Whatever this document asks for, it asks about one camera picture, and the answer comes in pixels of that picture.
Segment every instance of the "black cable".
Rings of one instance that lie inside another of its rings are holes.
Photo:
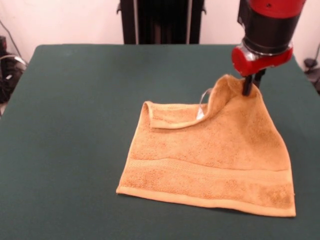
[[[319,45],[318,45],[318,49],[317,49],[317,51],[316,51],[316,55],[315,55],[315,60],[317,60],[317,58],[318,58],[318,56],[319,56],[319,51],[320,51],[320,43],[319,43]]]
[[[11,36],[10,31],[8,30],[8,28],[6,28],[6,26],[3,24],[3,22],[2,22],[1,20],[0,20],[0,25],[1,25],[1,26],[4,28],[4,30],[8,33],[8,35],[9,35],[9,37],[10,37],[10,39],[11,39],[11,41],[12,41],[12,43],[13,43],[13,45],[14,45],[17,53],[18,53],[18,55],[21,57],[21,53],[20,53],[20,51],[19,51],[19,49],[18,49],[18,47],[17,47],[17,45],[16,45],[13,37]]]

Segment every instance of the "towel fold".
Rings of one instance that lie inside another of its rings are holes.
[[[296,215],[291,163],[258,88],[221,77],[199,104],[147,101],[118,194],[246,213]]]

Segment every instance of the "black cylinder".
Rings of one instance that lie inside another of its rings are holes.
[[[263,16],[254,10],[245,26],[244,45],[253,52],[281,54],[287,50],[300,15],[289,18]]]

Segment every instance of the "white wall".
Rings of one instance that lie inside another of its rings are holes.
[[[0,0],[0,19],[29,60],[40,44],[123,44],[120,0]],[[237,44],[244,31],[237,23],[240,0],[206,0],[201,44]],[[0,27],[0,34],[5,31]],[[293,37],[294,54],[313,57],[320,42],[320,0],[307,0]],[[13,51],[8,40],[9,49]]]

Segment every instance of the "black metal stand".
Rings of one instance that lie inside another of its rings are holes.
[[[198,44],[204,0],[192,0],[188,34],[189,0],[120,0],[125,44]]]

